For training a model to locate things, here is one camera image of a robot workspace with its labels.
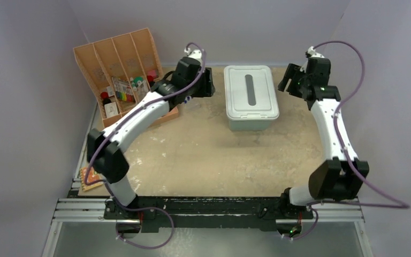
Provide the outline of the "white storage box lid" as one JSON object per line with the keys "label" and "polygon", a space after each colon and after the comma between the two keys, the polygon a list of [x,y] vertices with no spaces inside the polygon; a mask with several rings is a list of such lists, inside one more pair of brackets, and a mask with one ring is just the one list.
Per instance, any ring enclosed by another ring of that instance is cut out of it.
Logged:
{"label": "white storage box lid", "polygon": [[226,113],[229,120],[272,121],[279,117],[271,70],[265,65],[224,68]]}

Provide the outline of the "large blue-capped test tube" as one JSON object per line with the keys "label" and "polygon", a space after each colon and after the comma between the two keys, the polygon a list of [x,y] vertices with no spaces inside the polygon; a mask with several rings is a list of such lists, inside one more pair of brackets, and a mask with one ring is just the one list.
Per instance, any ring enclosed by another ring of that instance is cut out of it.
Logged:
{"label": "large blue-capped test tube", "polygon": [[191,97],[191,96],[185,97],[185,99],[184,99],[184,104],[187,104],[187,103],[190,102],[191,100],[192,100],[192,97]]}

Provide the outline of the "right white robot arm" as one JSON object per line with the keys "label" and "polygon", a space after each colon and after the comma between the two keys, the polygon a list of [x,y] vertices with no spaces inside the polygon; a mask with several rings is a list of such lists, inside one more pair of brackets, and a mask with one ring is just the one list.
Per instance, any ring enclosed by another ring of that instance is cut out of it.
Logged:
{"label": "right white robot arm", "polygon": [[303,99],[316,122],[323,147],[324,161],[309,176],[306,186],[288,188],[288,198],[279,203],[287,218],[321,200],[354,199],[369,173],[369,164],[361,161],[347,136],[342,119],[339,90],[329,85],[331,61],[311,46],[303,65],[290,63],[278,84],[278,90]]}

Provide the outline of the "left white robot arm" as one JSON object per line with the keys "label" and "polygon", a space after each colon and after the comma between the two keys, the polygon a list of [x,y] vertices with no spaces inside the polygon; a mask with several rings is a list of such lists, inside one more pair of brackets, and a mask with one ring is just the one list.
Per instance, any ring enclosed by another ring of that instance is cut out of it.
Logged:
{"label": "left white robot arm", "polygon": [[92,129],[87,135],[87,170],[94,169],[102,176],[119,203],[117,212],[125,219],[138,213],[137,194],[127,178],[130,165],[125,152],[142,132],[172,109],[215,92],[211,71],[206,68],[206,51],[187,46],[184,52],[176,69],[155,82],[135,108],[109,127]]}

